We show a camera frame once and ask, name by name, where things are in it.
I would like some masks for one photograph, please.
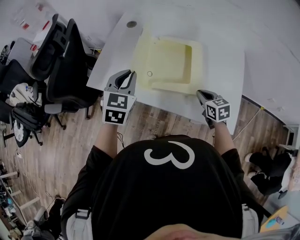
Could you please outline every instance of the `desk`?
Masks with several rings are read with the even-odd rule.
[[[121,70],[131,69],[134,49],[144,24],[148,22],[147,19],[146,13],[125,13],[121,17],[91,72],[88,87],[104,90],[110,76]],[[160,12],[152,12],[150,19],[153,37],[168,36],[202,43],[204,89],[214,91],[230,102],[231,118],[227,126],[233,134],[244,82],[244,51],[210,31],[210,28],[202,23],[190,21],[189,16],[178,17],[176,14],[165,16]],[[134,28],[127,28],[126,24],[129,21],[136,21],[137,25]],[[196,96],[172,91],[148,90],[139,84],[136,85],[135,96],[141,103],[206,124],[202,116],[203,108]]]
[[[12,172],[12,173],[8,173],[8,174],[5,174],[5,175],[1,175],[0,176],[0,185],[4,188],[4,190],[6,191],[8,197],[14,202],[14,205],[15,205],[15,214],[16,216],[20,219],[20,221],[26,225],[27,224],[27,221],[26,221],[26,218],[25,216],[23,215],[23,212],[22,210],[31,206],[32,204],[34,204],[35,202],[39,201],[39,197],[36,197],[34,199],[32,199],[31,201],[23,204],[22,206],[19,206],[19,204],[16,202],[16,200],[14,199],[14,196],[18,195],[21,193],[20,190],[14,192],[14,193],[10,193],[9,190],[7,189],[7,187],[5,186],[5,183],[3,182],[3,179],[4,178],[7,178],[7,177],[11,177],[11,176],[15,176],[17,175],[18,172]]]
[[[284,206],[277,210],[268,220],[261,226],[261,233],[277,230],[283,224],[287,217],[288,207]]]

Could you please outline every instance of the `shoulder strap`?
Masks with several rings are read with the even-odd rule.
[[[68,240],[93,240],[91,212],[78,209],[67,221]]]
[[[242,238],[258,233],[259,222],[257,213],[249,208],[246,204],[242,204],[243,209],[243,231]]]

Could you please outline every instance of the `cable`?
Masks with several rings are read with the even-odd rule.
[[[242,128],[242,130],[235,136],[235,138],[234,138],[232,141],[234,141],[234,140],[241,134],[241,132],[244,131],[244,129],[250,124],[250,122],[251,122],[251,121],[256,117],[256,115],[257,115],[258,113],[260,113],[260,111],[262,111],[262,110],[264,110],[264,107],[261,107],[261,108],[257,111],[257,113],[250,119],[250,121],[247,123],[247,125],[246,125],[245,127]]]
[[[49,204],[49,206],[46,208],[46,211],[48,210],[48,208],[51,206],[51,204],[55,201],[55,198],[53,198],[52,202]]]
[[[123,134],[117,132],[117,138],[120,140],[120,142],[121,142],[121,144],[122,144],[122,147],[125,148],[125,147],[124,147]]]
[[[213,147],[215,146],[215,133],[213,133],[212,135],[212,146]]]

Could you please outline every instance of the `person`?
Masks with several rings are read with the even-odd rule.
[[[48,219],[46,219],[45,221],[41,221],[40,219],[34,219],[32,221],[29,221],[25,227],[24,236],[22,237],[22,240],[61,239],[60,211],[64,202],[64,198],[62,198],[59,195],[56,195],[54,205],[49,211]]]
[[[276,154],[274,159],[270,157],[267,148],[263,148],[266,155],[261,152],[248,153],[244,160],[250,162],[260,168],[260,171],[251,171],[248,173],[248,177],[257,185],[258,190],[263,195],[271,195],[286,189],[287,184],[283,183],[284,175],[286,170],[293,166],[293,162],[288,153]]]
[[[64,204],[64,238],[78,209],[90,209],[94,239],[195,239],[198,232],[240,238],[242,204],[259,221],[263,213],[243,180],[226,124],[214,127],[214,147],[171,135],[135,142],[117,154],[118,127],[103,124]]]

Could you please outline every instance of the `black t-shirt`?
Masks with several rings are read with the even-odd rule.
[[[240,238],[243,171],[236,149],[223,156],[192,138],[136,142],[112,159],[95,146],[64,207],[91,207],[94,239],[143,240],[162,226]]]

